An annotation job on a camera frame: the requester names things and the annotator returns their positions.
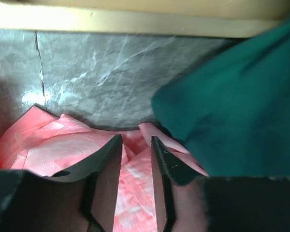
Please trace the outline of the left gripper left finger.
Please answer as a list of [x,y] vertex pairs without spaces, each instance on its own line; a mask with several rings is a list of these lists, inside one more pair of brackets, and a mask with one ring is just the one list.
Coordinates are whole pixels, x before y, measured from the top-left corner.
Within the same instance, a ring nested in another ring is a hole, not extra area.
[[0,232],[113,230],[122,137],[55,173],[0,170]]

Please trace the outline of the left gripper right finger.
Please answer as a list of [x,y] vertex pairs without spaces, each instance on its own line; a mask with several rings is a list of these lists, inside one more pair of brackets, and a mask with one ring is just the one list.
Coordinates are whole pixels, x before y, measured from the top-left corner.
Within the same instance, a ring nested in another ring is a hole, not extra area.
[[154,136],[159,232],[290,232],[290,177],[206,177]]

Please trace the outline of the pink patterned shorts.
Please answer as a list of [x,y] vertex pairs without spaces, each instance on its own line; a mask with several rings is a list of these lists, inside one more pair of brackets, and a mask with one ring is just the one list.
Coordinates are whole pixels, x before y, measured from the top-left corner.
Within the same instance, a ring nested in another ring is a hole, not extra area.
[[[51,176],[102,148],[115,132],[93,129],[62,114],[29,109],[0,138],[0,168],[27,169]],[[180,143],[151,123],[123,131],[115,232],[155,232],[156,213],[151,168],[151,138],[158,137],[180,160],[202,175],[205,170]]]

